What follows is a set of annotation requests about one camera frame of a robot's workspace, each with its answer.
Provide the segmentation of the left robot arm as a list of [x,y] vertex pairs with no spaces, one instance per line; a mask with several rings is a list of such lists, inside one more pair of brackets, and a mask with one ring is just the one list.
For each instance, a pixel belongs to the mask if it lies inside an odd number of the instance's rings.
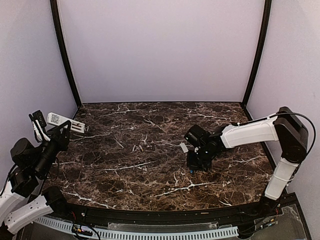
[[21,138],[11,149],[14,168],[0,195],[0,228],[8,235],[47,214],[55,213],[67,218],[70,206],[61,190],[51,186],[43,190],[34,200],[20,206],[29,198],[40,180],[46,180],[59,152],[66,151],[70,142],[71,121],[67,120],[53,128],[51,135],[40,134],[42,142],[34,147],[27,138]]

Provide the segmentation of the white battery cover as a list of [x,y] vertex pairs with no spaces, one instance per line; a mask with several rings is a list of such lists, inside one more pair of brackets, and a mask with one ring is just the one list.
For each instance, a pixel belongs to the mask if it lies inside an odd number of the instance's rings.
[[179,144],[179,146],[181,147],[183,153],[187,153],[189,151],[189,149],[188,149],[188,147],[187,147],[187,145],[185,143],[181,142]]

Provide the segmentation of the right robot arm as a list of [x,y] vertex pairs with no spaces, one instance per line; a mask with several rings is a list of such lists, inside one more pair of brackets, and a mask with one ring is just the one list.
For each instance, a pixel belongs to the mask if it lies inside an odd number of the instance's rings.
[[255,213],[266,217],[274,210],[274,201],[281,197],[314,147],[313,143],[308,143],[309,131],[300,118],[308,120],[305,115],[284,106],[272,115],[224,125],[214,132],[195,124],[184,135],[194,148],[187,152],[187,166],[191,171],[206,172],[212,167],[213,159],[228,149],[253,143],[279,142],[282,150],[279,163],[264,190],[264,199],[255,205]]

